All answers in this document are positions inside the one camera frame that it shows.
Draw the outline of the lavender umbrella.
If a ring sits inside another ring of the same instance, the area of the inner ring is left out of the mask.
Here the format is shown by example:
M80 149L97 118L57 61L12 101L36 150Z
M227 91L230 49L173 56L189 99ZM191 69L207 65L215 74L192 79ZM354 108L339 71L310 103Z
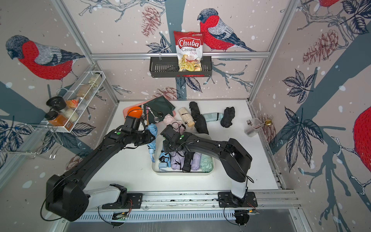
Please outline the lavender umbrella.
M183 151L174 151L170 153L171 168L173 170L182 170L184 166L185 155Z
M193 158L191 161L191 171L198 171L200 169L201 158L202 158L201 153L195 152L193 154Z

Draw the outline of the pink umbrella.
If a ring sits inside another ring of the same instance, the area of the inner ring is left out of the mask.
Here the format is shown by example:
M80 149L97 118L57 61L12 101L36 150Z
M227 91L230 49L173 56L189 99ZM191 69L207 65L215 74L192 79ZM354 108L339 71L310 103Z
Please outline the pink umbrella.
M167 114L164 117L163 122L165 123L166 126L170 125L174 131L176 131L180 134L183 134L183 132L186 130L185 124L180 120L176 120L170 114Z

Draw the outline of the beige umbrella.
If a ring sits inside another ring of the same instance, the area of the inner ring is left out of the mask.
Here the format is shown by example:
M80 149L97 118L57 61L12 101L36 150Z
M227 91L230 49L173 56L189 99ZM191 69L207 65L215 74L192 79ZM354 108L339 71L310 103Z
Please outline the beige umbrella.
M178 110L178 113L180 114L182 121L190 128L193 128L195 126L195 121L192 117L192 115L188 112L188 110L184 107L180 108Z

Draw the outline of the long black umbrella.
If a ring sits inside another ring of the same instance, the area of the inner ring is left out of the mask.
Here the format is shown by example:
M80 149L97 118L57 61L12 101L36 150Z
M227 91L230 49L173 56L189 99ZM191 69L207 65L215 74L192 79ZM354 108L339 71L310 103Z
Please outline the long black umbrella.
M194 101L189 103L189 108L191 111L191 116L195 122L195 128L198 133L209 134L207 123L204 116L200 113L198 104Z

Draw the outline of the mint green umbrella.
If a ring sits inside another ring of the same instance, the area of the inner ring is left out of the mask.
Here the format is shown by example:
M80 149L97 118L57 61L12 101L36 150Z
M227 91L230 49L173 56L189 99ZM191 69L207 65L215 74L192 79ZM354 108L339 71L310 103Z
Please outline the mint green umbrella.
M212 157L202 154L200 168L204 173L210 173L214 169Z

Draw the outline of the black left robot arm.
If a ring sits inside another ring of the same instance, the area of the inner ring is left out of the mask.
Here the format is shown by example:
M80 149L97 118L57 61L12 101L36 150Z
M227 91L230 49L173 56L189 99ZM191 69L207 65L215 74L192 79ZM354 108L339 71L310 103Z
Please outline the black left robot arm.
M106 134L102 142L79 164L61 176L53 175L46 183L46 197L41 208L59 218L75 221L87 209L114 203L119 199L124 187L113 185L97 190L95 193L84 189L93 176L110 158L123 149L136 149L155 140L147 129L139 131L143 119L127 117L124 125Z

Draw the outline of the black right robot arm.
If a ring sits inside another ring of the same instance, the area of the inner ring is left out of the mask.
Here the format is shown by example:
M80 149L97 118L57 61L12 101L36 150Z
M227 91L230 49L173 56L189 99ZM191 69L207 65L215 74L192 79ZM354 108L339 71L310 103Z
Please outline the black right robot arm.
M219 160L226 174L232 179L231 195L238 199L245 197L250 179L247 173L253 158L236 139L213 141L190 132L176 132L170 125L160 135L164 138L166 152L185 156L184 167L196 153Z

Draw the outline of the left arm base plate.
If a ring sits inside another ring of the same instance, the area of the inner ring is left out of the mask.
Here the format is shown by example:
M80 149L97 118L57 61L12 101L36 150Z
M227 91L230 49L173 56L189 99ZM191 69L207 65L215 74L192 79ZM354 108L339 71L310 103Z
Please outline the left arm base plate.
M116 202L103 205L102 209L140 209L142 200L142 193L125 193Z

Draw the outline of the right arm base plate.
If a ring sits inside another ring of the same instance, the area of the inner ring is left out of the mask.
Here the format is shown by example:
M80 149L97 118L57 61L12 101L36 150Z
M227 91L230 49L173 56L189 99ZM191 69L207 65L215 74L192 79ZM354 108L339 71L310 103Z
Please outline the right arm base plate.
M220 208L258 207L256 195L250 191L243 198L238 198L231 192L218 192L217 201Z

